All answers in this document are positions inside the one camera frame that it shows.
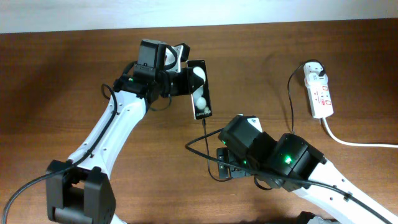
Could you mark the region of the black Samsung smartphone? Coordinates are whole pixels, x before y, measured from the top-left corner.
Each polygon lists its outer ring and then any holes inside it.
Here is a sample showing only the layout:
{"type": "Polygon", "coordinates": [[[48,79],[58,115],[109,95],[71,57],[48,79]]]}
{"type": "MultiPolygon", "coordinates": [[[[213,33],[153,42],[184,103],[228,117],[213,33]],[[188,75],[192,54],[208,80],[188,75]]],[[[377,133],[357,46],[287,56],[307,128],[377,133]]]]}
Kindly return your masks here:
{"type": "Polygon", "coordinates": [[[212,115],[212,107],[206,63],[204,60],[188,60],[187,67],[193,68],[194,74],[204,80],[204,84],[191,94],[193,117],[195,120],[210,117],[212,115]]]}

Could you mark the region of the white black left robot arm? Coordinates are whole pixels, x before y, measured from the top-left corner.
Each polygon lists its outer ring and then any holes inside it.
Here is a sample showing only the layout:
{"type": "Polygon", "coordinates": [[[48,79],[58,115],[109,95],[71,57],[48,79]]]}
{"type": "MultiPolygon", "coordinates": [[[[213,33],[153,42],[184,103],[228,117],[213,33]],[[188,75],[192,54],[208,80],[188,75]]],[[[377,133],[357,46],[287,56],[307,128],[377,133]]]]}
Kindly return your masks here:
{"type": "Polygon", "coordinates": [[[181,66],[190,47],[143,39],[109,88],[109,103],[83,144],[65,162],[52,161],[45,181],[47,215],[57,223],[122,223],[110,184],[127,138],[159,97],[191,95],[205,84],[198,67],[181,66]]]}

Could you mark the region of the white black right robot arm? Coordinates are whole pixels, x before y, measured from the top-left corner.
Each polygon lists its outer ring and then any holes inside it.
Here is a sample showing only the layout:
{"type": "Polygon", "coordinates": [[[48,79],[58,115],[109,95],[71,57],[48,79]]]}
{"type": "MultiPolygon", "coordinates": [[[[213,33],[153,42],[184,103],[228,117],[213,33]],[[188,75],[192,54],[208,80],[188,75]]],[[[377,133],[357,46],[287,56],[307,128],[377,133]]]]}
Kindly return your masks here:
{"type": "Polygon", "coordinates": [[[397,215],[353,185],[322,152],[300,136],[273,139],[255,116],[235,116],[218,136],[219,172],[244,171],[272,189],[311,202],[340,223],[397,223],[397,215]]]}

